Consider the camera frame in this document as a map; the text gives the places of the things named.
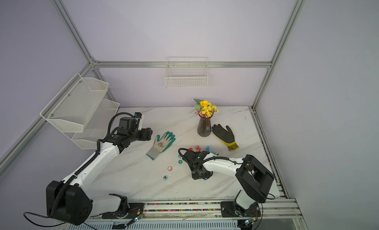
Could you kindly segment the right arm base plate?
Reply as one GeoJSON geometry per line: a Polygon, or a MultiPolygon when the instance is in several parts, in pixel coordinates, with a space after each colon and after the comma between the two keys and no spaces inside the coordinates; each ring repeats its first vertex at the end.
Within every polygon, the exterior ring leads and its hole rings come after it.
{"type": "Polygon", "coordinates": [[[222,201],[220,205],[222,217],[261,217],[257,202],[254,202],[247,209],[244,209],[235,201],[222,201]]]}

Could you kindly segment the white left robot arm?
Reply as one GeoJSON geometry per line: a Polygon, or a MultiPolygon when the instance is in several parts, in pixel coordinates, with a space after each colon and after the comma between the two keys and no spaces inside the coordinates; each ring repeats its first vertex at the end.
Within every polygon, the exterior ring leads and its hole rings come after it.
{"type": "Polygon", "coordinates": [[[121,113],[117,128],[112,129],[111,118],[105,138],[96,142],[94,154],[62,181],[52,181],[46,188],[46,209],[49,218],[81,225],[87,218],[110,214],[117,218],[128,215],[131,208],[126,196],[111,193],[90,199],[87,191],[102,170],[135,141],[149,141],[151,128],[142,128],[140,112],[121,113]]]}

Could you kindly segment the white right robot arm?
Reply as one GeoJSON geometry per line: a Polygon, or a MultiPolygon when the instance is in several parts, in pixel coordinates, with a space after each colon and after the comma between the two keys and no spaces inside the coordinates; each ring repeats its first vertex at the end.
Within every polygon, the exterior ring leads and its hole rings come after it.
{"type": "Polygon", "coordinates": [[[237,178],[242,189],[234,201],[221,202],[222,216],[260,216],[259,204],[269,199],[274,175],[254,156],[229,158],[216,156],[208,151],[195,152],[186,148],[179,148],[178,154],[188,164],[194,180],[207,180],[215,172],[237,178]]]}

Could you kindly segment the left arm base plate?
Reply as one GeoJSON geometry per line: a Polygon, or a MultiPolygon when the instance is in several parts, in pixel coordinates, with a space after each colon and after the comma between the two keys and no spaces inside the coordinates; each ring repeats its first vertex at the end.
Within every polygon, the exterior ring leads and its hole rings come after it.
{"type": "Polygon", "coordinates": [[[102,219],[133,219],[142,216],[145,204],[142,202],[128,203],[125,210],[104,213],[102,219]]]}

